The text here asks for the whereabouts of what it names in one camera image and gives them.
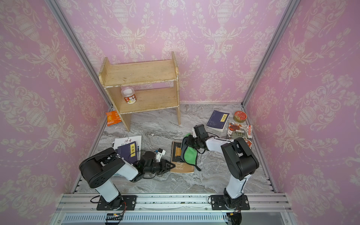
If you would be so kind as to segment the black and tan book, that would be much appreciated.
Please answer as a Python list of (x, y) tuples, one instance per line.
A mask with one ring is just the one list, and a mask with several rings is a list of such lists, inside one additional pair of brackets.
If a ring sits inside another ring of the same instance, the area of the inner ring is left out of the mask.
[(181, 159), (181, 142), (173, 141), (172, 142), (172, 152), (171, 152), (171, 163), (175, 165), (174, 168), (170, 170), (171, 173), (193, 173), (195, 168)]

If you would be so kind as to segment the green cloth with black trim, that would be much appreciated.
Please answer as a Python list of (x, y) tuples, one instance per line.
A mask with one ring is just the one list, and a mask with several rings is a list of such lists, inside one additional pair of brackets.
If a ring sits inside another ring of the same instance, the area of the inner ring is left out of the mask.
[(198, 151), (194, 147), (190, 146), (193, 141), (193, 136), (188, 133), (182, 140), (181, 143), (181, 159), (188, 165), (194, 166), (197, 171), (201, 169), (197, 166)]

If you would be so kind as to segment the dark purple book yellow label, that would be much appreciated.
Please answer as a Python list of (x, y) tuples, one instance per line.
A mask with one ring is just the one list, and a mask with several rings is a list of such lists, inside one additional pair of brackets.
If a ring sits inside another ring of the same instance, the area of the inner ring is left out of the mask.
[(229, 113), (220, 112), (214, 110), (206, 124), (206, 127), (216, 130), (218, 132), (223, 132), (225, 125), (229, 119)]

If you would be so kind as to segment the dark blue book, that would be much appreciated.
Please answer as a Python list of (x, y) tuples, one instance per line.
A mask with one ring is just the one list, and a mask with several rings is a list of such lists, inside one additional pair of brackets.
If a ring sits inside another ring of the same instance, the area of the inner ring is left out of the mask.
[(117, 147), (116, 152), (128, 163), (134, 164), (138, 161), (138, 146), (135, 141)]

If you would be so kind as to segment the white book blue swirl cover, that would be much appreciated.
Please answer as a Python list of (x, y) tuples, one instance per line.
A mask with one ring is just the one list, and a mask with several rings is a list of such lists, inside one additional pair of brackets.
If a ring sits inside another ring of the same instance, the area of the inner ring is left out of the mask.
[(126, 137), (126, 138), (116, 138), (115, 141), (112, 144), (112, 147), (116, 151), (117, 147), (131, 143), (136, 142), (138, 146), (138, 160), (140, 160), (140, 151), (141, 151), (141, 142), (142, 142), (142, 136), (132, 136), (132, 137)]

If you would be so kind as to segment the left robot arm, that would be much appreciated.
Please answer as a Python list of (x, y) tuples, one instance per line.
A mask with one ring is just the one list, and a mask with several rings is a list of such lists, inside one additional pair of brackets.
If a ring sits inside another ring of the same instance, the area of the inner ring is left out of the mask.
[(126, 211), (127, 208), (134, 209), (137, 198), (124, 198), (111, 181), (113, 176), (121, 176), (135, 183), (163, 175), (175, 167), (174, 163), (166, 159), (157, 162), (155, 157), (142, 158), (131, 164), (113, 148), (108, 148), (81, 162), (79, 170), (89, 187), (98, 192), (99, 201), (96, 202), (98, 211)]

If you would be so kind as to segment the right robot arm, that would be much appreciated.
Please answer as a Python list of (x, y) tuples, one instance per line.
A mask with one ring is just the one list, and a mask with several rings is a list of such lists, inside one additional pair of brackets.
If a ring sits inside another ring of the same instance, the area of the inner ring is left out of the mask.
[(242, 137), (223, 139), (211, 135), (203, 124), (193, 127), (195, 135), (188, 133), (181, 143), (181, 159), (201, 171), (197, 165), (198, 155), (206, 151), (222, 153), (231, 174), (224, 189), (223, 201), (229, 209), (243, 209), (246, 202), (244, 187), (249, 178), (259, 168), (259, 161)]

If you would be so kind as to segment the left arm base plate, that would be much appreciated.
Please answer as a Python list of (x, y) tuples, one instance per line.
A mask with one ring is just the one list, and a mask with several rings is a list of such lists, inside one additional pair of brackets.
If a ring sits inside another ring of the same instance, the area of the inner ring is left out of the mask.
[(118, 196), (111, 202), (107, 202), (104, 197), (101, 196), (96, 209), (98, 211), (134, 211), (136, 203), (136, 195)]

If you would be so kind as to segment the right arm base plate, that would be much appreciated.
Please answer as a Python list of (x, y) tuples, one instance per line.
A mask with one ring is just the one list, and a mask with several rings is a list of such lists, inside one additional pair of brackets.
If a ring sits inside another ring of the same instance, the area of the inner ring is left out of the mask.
[(214, 211), (248, 211), (250, 210), (249, 200), (246, 195), (241, 195), (236, 199), (231, 199), (225, 195), (211, 195), (209, 203)]

